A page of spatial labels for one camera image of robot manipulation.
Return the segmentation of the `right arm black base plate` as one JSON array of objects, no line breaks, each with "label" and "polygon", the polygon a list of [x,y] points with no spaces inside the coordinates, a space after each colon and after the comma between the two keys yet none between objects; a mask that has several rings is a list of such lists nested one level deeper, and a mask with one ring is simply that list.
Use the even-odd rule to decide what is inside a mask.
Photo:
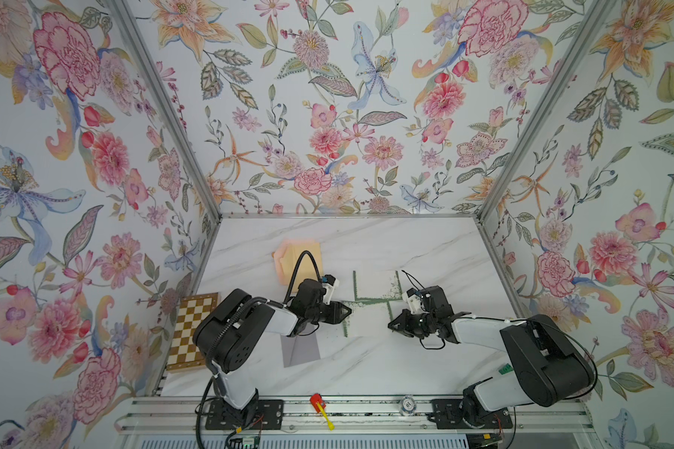
[{"label": "right arm black base plate", "polygon": [[429,420],[439,430],[511,430],[514,424],[506,408],[488,412],[475,400],[437,398],[431,400]]}]

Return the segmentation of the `grey lavender envelope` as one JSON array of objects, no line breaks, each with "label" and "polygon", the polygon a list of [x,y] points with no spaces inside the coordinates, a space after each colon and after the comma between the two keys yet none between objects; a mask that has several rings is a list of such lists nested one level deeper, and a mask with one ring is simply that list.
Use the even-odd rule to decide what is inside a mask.
[{"label": "grey lavender envelope", "polygon": [[281,338],[283,364],[291,368],[321,359],[316,335]]}]

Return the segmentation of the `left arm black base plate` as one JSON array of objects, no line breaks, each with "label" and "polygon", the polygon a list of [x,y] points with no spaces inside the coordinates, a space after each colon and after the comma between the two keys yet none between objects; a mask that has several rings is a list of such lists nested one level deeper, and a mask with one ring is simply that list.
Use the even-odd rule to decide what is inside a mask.
[{"label": "left arm black base plate", "polygon": [[284,400],[252,400],[238,410],[222,398],[212,400],[203,413],[206,430],[280,430],[284,418]]}]

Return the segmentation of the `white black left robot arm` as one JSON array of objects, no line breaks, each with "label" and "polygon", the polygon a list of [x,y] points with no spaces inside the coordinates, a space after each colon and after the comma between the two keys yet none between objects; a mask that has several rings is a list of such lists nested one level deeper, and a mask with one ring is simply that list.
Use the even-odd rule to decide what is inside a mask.
[{"label": "white black left robot arm", "polygon": [[301,282],[285,302],[253,297],[235,289],[201,321],[193,342],[213,376],[215,394],[237,412],[253,407],[258,389],[236,374],[265,333],[306,337],[322,325],[340,325],[352,314],[333,298],[340,281],[333,275]]}]

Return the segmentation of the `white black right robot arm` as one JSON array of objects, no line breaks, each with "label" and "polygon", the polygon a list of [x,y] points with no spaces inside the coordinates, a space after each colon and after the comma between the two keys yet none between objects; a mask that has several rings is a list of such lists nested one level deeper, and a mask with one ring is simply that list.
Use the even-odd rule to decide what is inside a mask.
[{"label": "white black right robot arm", "polygon": [[522,405],[547,408],[576,400],[595,387],[593,363],[545,314],[510,320],[454,312],[439,286],[411,288],[403,298],[407,308],[388,323],[389,330],[407,338],[436,336],[444,344],[481,346],[507,355],[511,372],[462,391],[459,410],[464,420]]}]

